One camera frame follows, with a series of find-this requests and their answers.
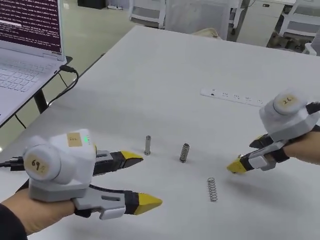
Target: tiled floor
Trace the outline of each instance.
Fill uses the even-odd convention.
[[[73,57],[70,66],[79,73],[112,48],[133,26],[125,11],[79,7],[77,0],[63,0],[64,50],[67,56]],[[67,83],[71,83],[74,78],[72,74],[62,73],[62,76]],[[60,93],[64,87],[59,77],[53,79],[44,88],[47,101]],[[35,102],[31,100],[20,110],[18,116],[27,126],[32,123],[39,116]],[[0,151],[16,139],[23,130],[15,118],[0,128]]]

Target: human hand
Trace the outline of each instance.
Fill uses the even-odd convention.
[[[320,165],[320,132],[311,131],[283,150],[288,157]]]
[[[32,200],[29,198],[28,189],[18,191],[2,204],[20,219],[27,235],[37,233],[75,212],[75,206],[70,200],[60,202]]]

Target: sleeve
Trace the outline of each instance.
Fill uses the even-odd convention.
[[[0,239],[27,240],[25,227],[7,207],[0,204]]]

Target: metal shaft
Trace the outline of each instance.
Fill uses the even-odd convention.
[[[151,154],[150,145],[151,145],[151,136],[148,135],[148,136],[145,137],[144,155],[149,156]]]
[[[189,149],[190,149],[190,145],[188,143],[185,143],[182,147],[180,162],[185,163],[187,161]]]

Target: white cabinet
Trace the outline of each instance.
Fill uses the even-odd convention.
[[[281,3],[255,1],[246,12],[237,42],[266,47],[283,9]]]

